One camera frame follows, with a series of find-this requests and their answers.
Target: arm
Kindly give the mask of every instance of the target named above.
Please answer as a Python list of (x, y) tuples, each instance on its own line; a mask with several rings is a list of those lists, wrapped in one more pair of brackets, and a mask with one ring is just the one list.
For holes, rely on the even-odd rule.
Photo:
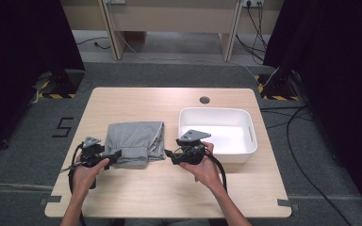
[[(213, 144), (207, 142), (203, 143), (210, 152), (213, 152)], [(205, 156), (198, 165), (191, 165), (183, 162), (180, 166), (184, 170), (190, 171), (195, 176), (196, 182), (200, 181), (210, 189), (219, 203), (229, 226), (251, 225), (228, 196), (222, 186), (222, 181), (220, 180), (216, 165), (207, 156)]]
[(108, 162), (109, 159), (104, 159), (93, 168), (79, 166), (75, 169), (73, 178), (73, 195), (70, 198), (69, 206), (67, 207), (60, 226), (77, 225), (81, 214), (82, 203), (87, 197), (95, 177), (99, 174), (99, 170), (107, 165)]

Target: wall outlet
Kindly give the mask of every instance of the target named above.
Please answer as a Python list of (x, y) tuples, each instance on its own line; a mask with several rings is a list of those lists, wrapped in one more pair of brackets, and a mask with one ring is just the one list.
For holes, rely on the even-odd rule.
[(258, 8), (259, 3), (261, 3), (262, 6), (264, 4), (264, 0), (243, 0), (242, 6), (246, 7), (248, 1), (251, 1), (251, 8)]

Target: gray cloth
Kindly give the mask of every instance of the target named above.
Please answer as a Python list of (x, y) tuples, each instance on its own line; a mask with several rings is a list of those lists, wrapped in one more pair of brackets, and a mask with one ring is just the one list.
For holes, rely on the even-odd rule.
[(128, 218), (124, 226), (210, 226), (208, 219), (177, 219), (177, 218)]
[(148, 161), (165, 158), (164, 122), (133, 121), (108, 126), (103, 155), (122, 150), (118, 165), (146, 166)]

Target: human hand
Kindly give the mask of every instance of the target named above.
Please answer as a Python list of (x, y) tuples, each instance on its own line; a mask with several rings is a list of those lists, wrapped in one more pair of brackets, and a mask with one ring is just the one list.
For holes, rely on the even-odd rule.
[[(214, 145), (212, 143), (204, 142), (207, 150), (213, 153)], [(195, 176), (195, 182), (201, 182), (209, 189), (213, 190), (217, 186), (222, 187), (217, 166), (207, 156), (204, 156), (202, 162), (198, 165), (191, 165), (186, 162), (180, 163), (180, 167), (184, 170), (191, 172)]]
[(79, 198), (85, 198), (99, 171), (107, 165), (109, 161), (108, 158), (103, 159), (93, 168), (86, 168), (82, 165), (78, 166), (75, 169), (73, 177), (73, 195)]

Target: white container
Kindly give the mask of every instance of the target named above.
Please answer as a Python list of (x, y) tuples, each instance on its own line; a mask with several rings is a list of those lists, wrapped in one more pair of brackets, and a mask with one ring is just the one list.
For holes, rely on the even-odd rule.
[(181, 111), (178, 137), (188, 130), (211, 134), (203, 138), (214, 144), (214, 156), (221, 163), (245, 163), (257, 149), (252, 118), (242, 109), (193, 107)]

